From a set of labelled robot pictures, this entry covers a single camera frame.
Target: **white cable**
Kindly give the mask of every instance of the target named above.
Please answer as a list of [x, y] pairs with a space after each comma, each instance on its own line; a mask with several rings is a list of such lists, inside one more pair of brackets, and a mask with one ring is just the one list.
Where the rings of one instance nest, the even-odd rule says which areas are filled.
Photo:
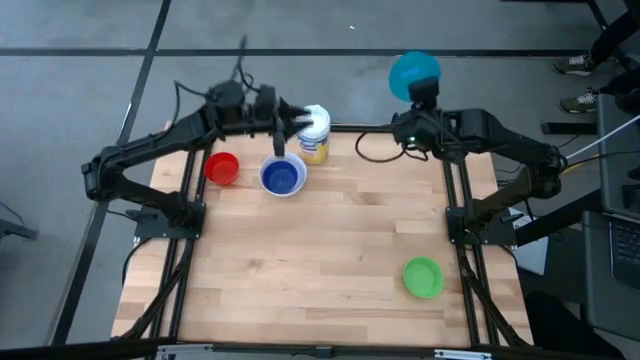
[[601, 142], [603, 142], [603, 141], [607, 140], [611, 135], [613, 135], [613, 134], [617, 133], [618, 131], [620, 131], [620, 130], [624, 129], [625, 127], [627, 127], [627, 126], [631, 125], [632, 123], [636, 122], [638, 119], [640, 119], [640, 115], [638, 115], [638, 116], [634, 117], [633, 119], [631, 119], [631, 120], [627, 121], [626, 123], [624, 123], [624, 124], [622, 124], [622, 125], [618, 126], [615, 130], [613, 130], [612, 132], [608, 133], [607, 135], [605, 135], [605, 136], [601, 137], [600, 139], [598, 139], [598, 140], [596, 140], [596, 141], [592, 142], [591, 144], [589, 144], [589, 145], [587, 145], [587, 146], [583, 147], [582, 149], [580, 149], [580, 150], [578, 150], [578, 151], [574, 152], [573, 154], [571, 154], [571, 155], [567, 156], [567, 160], [569, 160], [569, 159], [571, 159], [572, 157], [574, 157], [574, 156], [576, 156], [576, 155], [579, 155], [579, 154], [583, 153], [585, 150], [590, 149], [590, 148], [594, 147], [595, 145], [598, 145], [598, 144], [600, 144]]

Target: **table frame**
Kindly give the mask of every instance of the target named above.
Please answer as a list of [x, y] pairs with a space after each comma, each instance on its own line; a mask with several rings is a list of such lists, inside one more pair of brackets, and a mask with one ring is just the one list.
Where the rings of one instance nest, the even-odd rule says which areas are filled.
[[[585, 0], [589, 5], [594, 16], [601, 22], [602, 15], [598, 9], [595, 0]], [[137, 111], [142, 99], [142, 94], [151, 70], [154, 57], [157, 56], [238, 56], [238, 49], [158, 49], [158, 44], [164, 24], [167, 19], [171, 0], [163, 0], [156, 24], [154, 26], [151, 39], [146, 48], [0, 48], [0, 56], [84, 56], [84, 57], [117, 57], [117, 56], [139, 56], [143, 57], [142, 66], [138, 74], [137, 81], [134, 86], [131, 101], [125, 115], [120, 134], [116, 145], [123, 145], [129, 141], [133, 128]], [[247, 49], [243, 51], [245, 56], [395, 56], [402, 55], [409, 50], [425, 51], [433, 56], [453, 56], [453, 57], [560, 57], [573, 56], [585, 53], [584, 49]], [[386, 132], [384, 129], [372, 128], [358, 125], [334, 125], [332, 131], [335, 132]], [[206, 159], [212, 148], [204, 150], [203, 159]], [[185, 166], [181, 190], [188, 192], [191, 174], [195, 168], [195, 153], [189, 153]], [[444, 162], [443, 170], [447, 185], [447, 194], [449, 205], [456, 205], [455, 188], [453, 184], [453, 172], [451, 164]], [[466, 164], [459, 166], [462, 192], [465, 201], [471, 199], [471, 188], [468, 179]], [[204, 193], [204, 176], [203, 164], [200, 165], [200, 174], [198, 185], [196, 188], [196, 201], [202, 201]], [[161, 351], [163, 354], [170, 354], [177, 343], [177, 333], [179, 330], [181, 310], [184, 304], [184, 296], [186, 284], [188, 280], [188, 267], [193, 252], [193, 244], [195, 239], [186, 239], [184, 254], [181, 261], [185, 261], [187, 268], [181, 275], [176, 290], [176, 301], [172, 310], [172, 319], [170, 324], [169, 337], [158, 338], [159, 324], [163, 311], [154, 319], [151, 324], [151, 338], [138, 340], [120, 340], [108, 342], [96, 342], [85, 344], [66, 344], [71, 325], [75, 316], [76, 309], [79, 304], [80, 296], [91, 266], [93, 255], [97, 248], [97, 242], [100, 237], [102, 226], [106, 217], [108, 202], [96, 203], [92, 209], [91, 216], [85, 228], [82, 237], [80, 249], [76, 261], [73, 266], [72, 274], [69, 278], [67, 287], [64, 291], [63, 298], [60, 301], [58, 313], [54, 319], [54, 323], [50, 330], [51, 346], [25, 348], [15, 350], [0, 351], [0, 355], [6, 355], [9, 358], [33, 358], [33, 357], [64, 357], [65, 359], [87, 358], [91, 354], [91, 358], [113, 358], [116, 356], [139, 357], [151, 356]], [[170, 277], [169, 269], [173, 268], [175, 263], [175, 255], [180, 239], [169, 239], [168, 251], [165, 259], [164, 269], [162, 273], [162, 282], [165, 283]], [[458, 256], [466, 258], [466, 250], [463, 245], [456, 246]], [[480, 246], [473, 247], [473, 256], [476, 263], [476, 272], [482, 287], [488, 292], [488, 279], [484, 266], [484, 257]], [[461, 277], [465, 310], [468, 318], [468, 329], [471, 346], [468, 349], [459, 349], [472, 352], [483, 352], [496, 357], [505, 357], [509, 359], [587, 359], [587, 357], [573, 354], [560, 354], [542, 351], [535, 348], [509, 348], [499, 346], [496, 326], [491, 317], [486, 316], [487, 330], [490, 345], [483, 345], [479, 340], [478, 324], [475, 317], [473, 294], [467, 282]], [[410, 348], [410, 347], [353, 347], [353, 346], [314, 346], [314, 345], [270, 345], [270, 344], [206, 344], [201, 346], [203, 351], [224, 351], [224, 352], [270, 352], [282, 354], [307, 354], [317, 357], [333, 357], [339, 355], [408, 355], [421, 357], [444, 357], [445, 350], [433, 348]]]

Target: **white container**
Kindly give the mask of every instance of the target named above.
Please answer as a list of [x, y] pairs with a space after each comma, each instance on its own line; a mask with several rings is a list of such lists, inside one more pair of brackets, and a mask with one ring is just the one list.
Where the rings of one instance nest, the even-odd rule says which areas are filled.
[[313, 125], [298, 132], [300, 140], [300, 157], [307, 164], [320, 164], [329, 156], [329, 132], [331, 117], [320, 105], [309, 105], [309, 115], [298, 117], [300, 120], [312, 120]]
[[283, 160], [282, 158], [276, 157], [275, 155], [271, 155], [262, 162], [262, 165], [260, 166], [260, 185], [262, 185], [262, 187], [266, 192], [268, 192], [273, 196], [289, 197], [289, 196], [295, 195], [298, 191], [300, 191], [304, 183], [307, 181], [307, 165], [305, 165], [304, 161], [302, 161], [302, 159], [298, 155], [290, 152], [285, 153], [284, 161], [293, 165], [293, 167], [296, 169], [296, 172], [298, 173], [298, 178], [290, 192], [286, 194], [278, 194], [278, 193], [272, 192], [264, 185], [263, 175], [264, 175], [264, 170], [267, 168], [267, 166], [273, 164], [276, 161], [282, 161], [282, 160]]

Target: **gray floor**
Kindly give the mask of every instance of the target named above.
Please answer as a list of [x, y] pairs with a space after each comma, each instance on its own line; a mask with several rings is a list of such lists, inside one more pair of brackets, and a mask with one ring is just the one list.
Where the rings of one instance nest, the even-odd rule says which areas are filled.
[[[160, 3], [4, 0], [0, 47], [146, 48]], [[609, 17], [618, 10], [607, 11]], [[174, 0], [159, 46], [234, 48], [246, 33], [254, 48], [584, 49], [598, 32], [583, 4]], [[157, 131], [171, 116], [173, 80], [205, 89], [226, 79], [234, 61], [156, 58], [132, 138]], [[393, 61], [393, 57], [249, 57], [244, 68], [257, 83], [275, 85], [291, 103], [322, 104], [336, 122], [381, 124], [406, 108], [387, 87]], [[543, 136], [541, 121], [593, 121], [590, 116], [560, 112], [557, 101], [581, 93], [586, 86], [603, 85], [617, 71], [614, 64], [605, 64], [597, 75], [585, 79], [553, 73], [550, 59], [439, 61], [444, 74], [442, 107], [482, 107], [505, 126], [555, 144], [568, 137]], [[15, 237], [0, 241], [0, 348], [47, 341], [92, 206], [83, 194], [80, 165], [115, 141], [141, 63], [141, 57], [0, 57], [0, 200], [40, 231], [35, 242]], [[183, 114], [199, 104], [199, 99], [184, 96]], [[581, 137], [563, 150], [570, 153], [592, 140]], [[515, 167], [498, 157], [495, 165]], [[151, 169], [152, 164], [145, 164], [128, 175], [148, 182]], [[562, 194], [532, 202], [534, 212], [544, 214], [597, 187], [597, 172], [595, 163], [572, 172], [564, 178]], [[126, 206], [118, 202], [112, 209]], [[71, 342], [108, 338], [132, 234], [132, 224], [107, 219]], [[636, 346], [621, 344], [629, 351]]]

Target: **plastic container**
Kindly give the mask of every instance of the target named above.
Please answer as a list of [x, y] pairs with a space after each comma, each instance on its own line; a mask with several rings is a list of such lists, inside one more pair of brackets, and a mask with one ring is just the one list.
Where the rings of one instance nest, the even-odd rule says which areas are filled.
[[426, 257], [411, 259], [404, 267], [402, 279], [410, 293], [423, 299], [437, 296], [444, 286], [440, 266]]
[[312, 120], [313, 125], [298, 132], [300, 157], [307, 164], [321, 164], [329, 156], [329, 132], [331, 117], [320, 105], [309, 105], [305, 109], [311, 114], [298, 117], [300, 120]]
[[307, 181], [307, 166], [293, 153], [284, 158], [269, 156], [260, 167], [260, 184], [271, 195], [288, 197], [296, 194]]
[[231, 185], [238, 178], [240, 165], [235, 155], [219, 152], [211, 155], [204, 164], [207, 179], [218, 185]]

